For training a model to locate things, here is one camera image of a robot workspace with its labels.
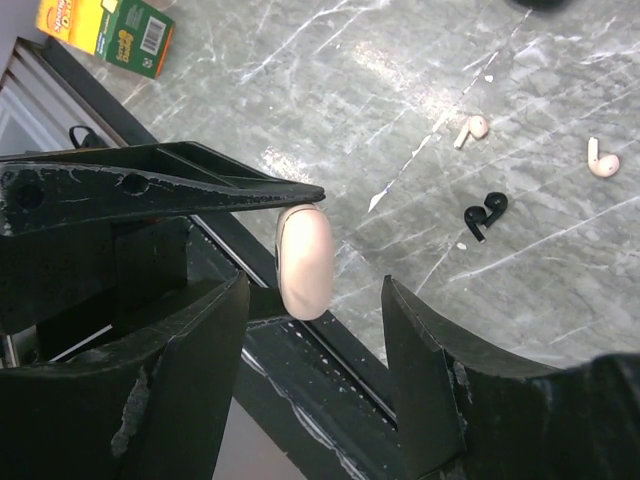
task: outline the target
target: marble countertop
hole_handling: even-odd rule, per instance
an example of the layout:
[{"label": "marble countertop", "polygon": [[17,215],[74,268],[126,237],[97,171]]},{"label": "marble countertop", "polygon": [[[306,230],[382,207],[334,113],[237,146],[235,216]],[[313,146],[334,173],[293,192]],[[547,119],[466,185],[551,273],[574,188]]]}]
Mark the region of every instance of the marble countertop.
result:
[{"label": "marble countertop", "polygon": [[[177,23],[157,80],[74,54],[160,141],[324,186],[332,311],[381,359],[385,274],[543,363],[640,349],[634,0],[148,3]],[[472,114],[491,131],[454,150]],[[614,177],[588,170],[590,136],[622,159]],[[491,191],[510,206],[480,244],[463,212]],[[271,248],[276,214],[240,218]]]}]

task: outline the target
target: pink earbud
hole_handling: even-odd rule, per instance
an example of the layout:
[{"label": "pink earbud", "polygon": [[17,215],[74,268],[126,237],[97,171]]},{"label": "pink earbud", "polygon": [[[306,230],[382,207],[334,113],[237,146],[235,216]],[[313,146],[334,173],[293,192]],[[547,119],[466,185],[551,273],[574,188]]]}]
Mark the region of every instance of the pink earbud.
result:
[{"label": "pink earbud", "polygon": [[591,137],[587,147],[587,162],[591,173],[598,177],[610,177],[620,168],[620,159],[617,155],[609,154],[598,158],[598,139]]},{"label": "pink earbud", "polygon": [[487,133],[489,133],[489,123],[484,117],[481,117],[480,115],[469,117],[462,126],[462,130],[460,130],[458,138],[453,142],[453,148],[460,150],[464,145],[464,142],[467,141],[469,134],[471,134],[471,136],[476,140],[480,140],[481,138],[484,138]]}]

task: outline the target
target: green box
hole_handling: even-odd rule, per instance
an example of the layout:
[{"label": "green box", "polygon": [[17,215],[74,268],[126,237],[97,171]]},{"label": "green box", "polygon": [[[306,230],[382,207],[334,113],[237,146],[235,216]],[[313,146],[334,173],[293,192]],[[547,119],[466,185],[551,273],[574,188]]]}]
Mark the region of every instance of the green box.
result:
[{"label": "green box", "polygon": [[37,27],[146,77],[164,64],[175,22],[141,0],[41,0]]}]

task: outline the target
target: wireless earbud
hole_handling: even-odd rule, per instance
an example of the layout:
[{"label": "wireless earbud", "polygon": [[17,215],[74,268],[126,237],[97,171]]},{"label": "wireless earbud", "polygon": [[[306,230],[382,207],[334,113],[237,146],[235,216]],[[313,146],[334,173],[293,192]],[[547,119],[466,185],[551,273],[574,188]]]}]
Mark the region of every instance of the wireless earbud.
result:
[{"label": "wireless earbud", "polygon": [[605,155],[598,159],[598,139],[591,137],[587,146],[587,162],[589,170],[597,177],[607,178],[620,168],[620,159],[617,155]]},{"label": "wireless earbud", "polygon": [[509,205],[509,199],[504,193],[491,192],[484,199],[484,206],[491,210],[491,215],[482,223],[485,228],[489,228],[493,223],[499,219],[504,212],[507,211]]},{"label": "wireless earbud", "polygon": [[464,145],[464,142],[467,141],[467,137],[469,134],[476,140],[480,140],[485,137],[489,133],[489,124],[484,117],[480,115],[474,115],[473,117],[469,117],[469,119],[462,126],[462,130],[456,138],[456,141],[453,142],[453,148],[460,150]]},{"label": "wireless earbud", "polygon": [[482,207],[469,207],[464,211],[464,223],[467,224],[473,236],[480,243],[484,243],[485,238],[478,228],[478,225],[487,221],[487,212]]}]

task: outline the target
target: black earbud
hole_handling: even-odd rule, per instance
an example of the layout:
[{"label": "black earbud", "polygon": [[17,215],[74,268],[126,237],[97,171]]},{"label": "black earbud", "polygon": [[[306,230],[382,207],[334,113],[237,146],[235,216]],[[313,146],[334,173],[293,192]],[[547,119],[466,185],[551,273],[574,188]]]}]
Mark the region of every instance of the black earbud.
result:
[{"label": "black earbud", "polygon": [[484,242],[485,238],[482,232],[478,228],[479,224],[484,224],[487,221],[487,212],[482,207],[469,207],[464,211],[464,223],[467,224],[473,236],[476,237],[480,243]]},{"label": "black earbud", "polygon": [[504,212],[507,210],[507,206],[509,205],[509,199],[504,193],[500,192],[491,192],[487,195],[487,198],[484,199],[484,206],[491,210],[491,215],[487,217],[487,219],[482,222],[484,228],[489,228],[493,223],[499,219]]}]

